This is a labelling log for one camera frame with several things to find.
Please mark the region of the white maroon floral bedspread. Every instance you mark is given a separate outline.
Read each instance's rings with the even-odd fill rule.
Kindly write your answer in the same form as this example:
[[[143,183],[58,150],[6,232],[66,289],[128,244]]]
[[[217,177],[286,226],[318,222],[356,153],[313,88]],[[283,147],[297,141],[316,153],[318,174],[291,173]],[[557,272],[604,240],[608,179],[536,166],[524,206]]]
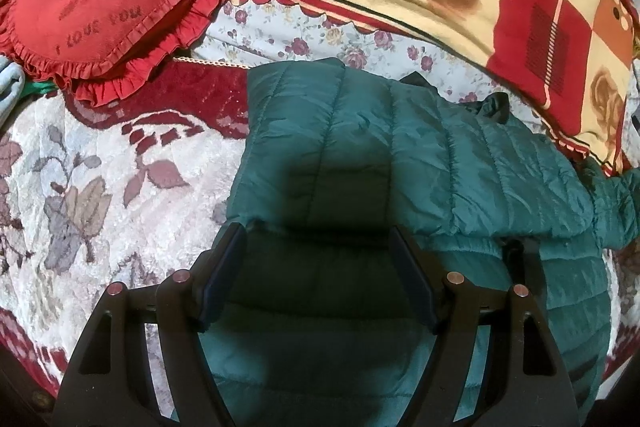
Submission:
[[[50,392],[108,282],[157,282],[226,222],[250,69],[172,62],[131,98],[50,94],[1,133],[1,339]]]

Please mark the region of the green quilted puffer jacket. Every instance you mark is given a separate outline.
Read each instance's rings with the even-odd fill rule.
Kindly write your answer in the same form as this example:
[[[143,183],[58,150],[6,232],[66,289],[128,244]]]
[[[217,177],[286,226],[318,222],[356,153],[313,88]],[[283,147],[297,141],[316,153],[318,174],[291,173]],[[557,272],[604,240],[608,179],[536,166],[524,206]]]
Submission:
[[[388,236],[472,284],[505,291],[502,250],[531,239],[547,320],[584,423],[610,340],[603,254],[639,235],[639,173],[573,162],[507,98],[452,103],[427,83],[335,58],[245,75],[248,135],[227,200],[246,254],[200,337],[239,426],[393,426],[436,338],[394,267]]]

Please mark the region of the small-flower print white sheet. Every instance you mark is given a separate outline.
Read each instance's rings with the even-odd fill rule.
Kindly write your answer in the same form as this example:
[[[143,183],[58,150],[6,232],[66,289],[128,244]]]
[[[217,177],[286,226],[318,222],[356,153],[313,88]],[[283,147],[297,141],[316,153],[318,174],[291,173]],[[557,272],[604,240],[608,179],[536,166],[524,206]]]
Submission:
[[[540,117],[516,91],[435,43],[376,30],[366,34],[352,23],[277,1],[242,5],[226,2],[216,12],[191,56],[206,62],[254,67],[277,61],[337,58],[345,65],[390,79],[422,75],[454,103],[471,103],[494,92],[509,95],[511,112],[533,132],[544,132]]]

